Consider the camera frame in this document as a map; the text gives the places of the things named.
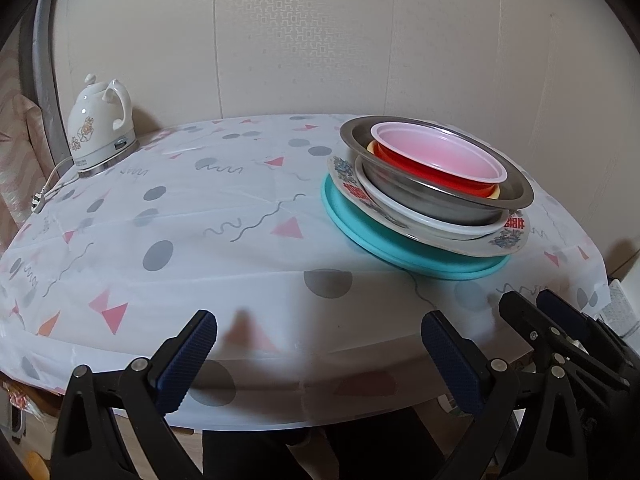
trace kettle handle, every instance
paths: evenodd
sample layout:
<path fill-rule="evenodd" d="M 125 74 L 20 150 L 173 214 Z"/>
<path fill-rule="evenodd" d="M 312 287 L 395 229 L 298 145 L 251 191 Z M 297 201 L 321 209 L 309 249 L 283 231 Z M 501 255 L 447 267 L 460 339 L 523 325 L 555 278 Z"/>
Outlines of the kettle handle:
<path fill-rule="evenodd" d="M 131 97 L 129 96 L 129 92 L 127 92 L 127 89 L 124 88 L 124 86 L 120 81 L 118 81 L 117 79 L 114 79 L 109 83 L 109 86 L 107 86 L 106 92 L 102 97 L 104 101 L 108 101 L 110 98 L 111 92 L 109 92 L 109 90 L 116 92 L 116 95 L 118 96 L 118 99 L 120 99 L 120 103 L 122 104 L 122 111 L 123 111 L 122 118 L 116 119 L 113 121 L 113 129 L 115 131 L 115 130 L 119 130 L 127 121 L 127 118 L 131 117 L 131 114 L 133 112 L 133 107 L 131 105 Z"/>

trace pink curtain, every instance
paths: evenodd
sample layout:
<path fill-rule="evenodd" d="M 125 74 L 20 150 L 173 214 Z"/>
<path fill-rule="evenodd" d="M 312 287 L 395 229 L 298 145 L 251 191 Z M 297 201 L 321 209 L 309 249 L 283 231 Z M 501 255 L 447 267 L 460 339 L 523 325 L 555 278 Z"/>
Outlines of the pink curtain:
<path fill-rule="evenodd" d="M 20 93 L 19 27 L 0 50 L 0 254 L 54 167 L 40 109 Z"/>

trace white ceramic kettle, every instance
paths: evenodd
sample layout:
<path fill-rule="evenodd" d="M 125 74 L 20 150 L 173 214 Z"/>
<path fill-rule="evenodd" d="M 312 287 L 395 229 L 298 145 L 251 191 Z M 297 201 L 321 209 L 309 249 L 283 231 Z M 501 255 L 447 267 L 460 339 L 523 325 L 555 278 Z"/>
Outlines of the white ceramic kettle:
<path fill-rule="evenodd" d="M 66 125 L 66 140 L 79 176 L 99 173 L 138 146 L 129 92 L 114 79 L 96 83 L 89 74 Z"/>

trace tablecloth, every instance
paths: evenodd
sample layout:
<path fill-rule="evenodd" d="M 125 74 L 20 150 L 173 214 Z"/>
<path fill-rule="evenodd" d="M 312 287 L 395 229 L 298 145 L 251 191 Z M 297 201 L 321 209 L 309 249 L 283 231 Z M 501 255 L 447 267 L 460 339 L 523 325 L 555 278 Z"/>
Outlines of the tablecloth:
<path fill-rule="evenodd" d="M 548 287 L 590 314 L 609 303 L 597 248 L 534 181 L 527 245 L 489 277 L 417 276 L 351 242 L 319 194 L 327 156 L 348 156 L 339 129 L 352 117 L 187 124 L 67 184 L 0 260 L 2 371 L 64 392 L 75 366 L 151 356 L 204 308 L 218 340 L 168 422 L 308 426 L 445 391 L 420 341 L 431 309 L 487 357 L 512 360 L 529 348 L 497 313 L 505 291 Z"/>

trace kettle lid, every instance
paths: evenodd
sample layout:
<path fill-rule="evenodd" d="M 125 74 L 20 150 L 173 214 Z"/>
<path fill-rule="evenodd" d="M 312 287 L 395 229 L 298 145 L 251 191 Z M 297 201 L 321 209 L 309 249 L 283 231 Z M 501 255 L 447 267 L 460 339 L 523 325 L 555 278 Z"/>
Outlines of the kettle lid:
<path fill-rule="evenodd" d="M 78 94 L 76 102 L 83 101 L 91 95 L 104 92 L 107 89 L 107 86 L 109 86 L 108 83 L 95 82 L 95 74 L 88 74 L 87 77 L 84 78 L 84 82 L 87 86 Z"/>

